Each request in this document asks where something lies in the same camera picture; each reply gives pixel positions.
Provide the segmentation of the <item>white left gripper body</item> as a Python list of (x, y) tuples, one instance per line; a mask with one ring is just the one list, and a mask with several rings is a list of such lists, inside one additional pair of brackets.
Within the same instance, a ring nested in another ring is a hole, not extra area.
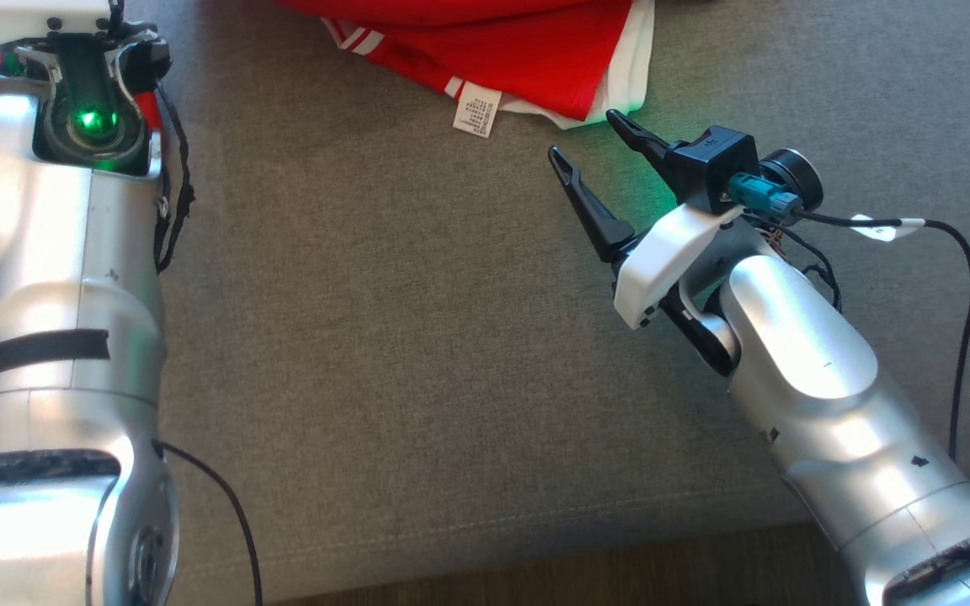
[(95, 34), (112, 16), (111, 1), (0, 1), (0, 45), (50, 32)]

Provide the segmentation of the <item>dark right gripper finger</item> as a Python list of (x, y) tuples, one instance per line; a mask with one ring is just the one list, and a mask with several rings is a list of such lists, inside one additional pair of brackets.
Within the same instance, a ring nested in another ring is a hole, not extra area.
[(637, 244), (634, 226), (612, 214), (558, 146), (549, 149), (549, 162), (601, 263), (623, 264)]
[(676, 169), (671, 164), (669, 143), (662, 141), (658, 135), (651, 133), (650, 130), (640, 126), (635, 120), (628, 118), (626, 114), (617, 109), (605, 111), (605, 120), (628, 149), (646, 158), (654, 172), (673, 193), (676, 203), (684, 203), (681, 195), (681, 179), (677, 176)]

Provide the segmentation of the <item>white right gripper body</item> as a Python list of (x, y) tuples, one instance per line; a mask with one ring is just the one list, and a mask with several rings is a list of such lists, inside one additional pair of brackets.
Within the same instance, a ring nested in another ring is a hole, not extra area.
[(745, 258), (784, 257), (770, 235), (796, 222), (793, 210), (816, 210), (823, 183), (804, 155), (780, 149), (755, 168), (725, 173), (709, 199), (719, 210), (683, 203), (625, 249), (615, 308), (632, 329), (661, 311), (709, 368), (729, 376), (742, 349), (722, 308), (724, 281)]

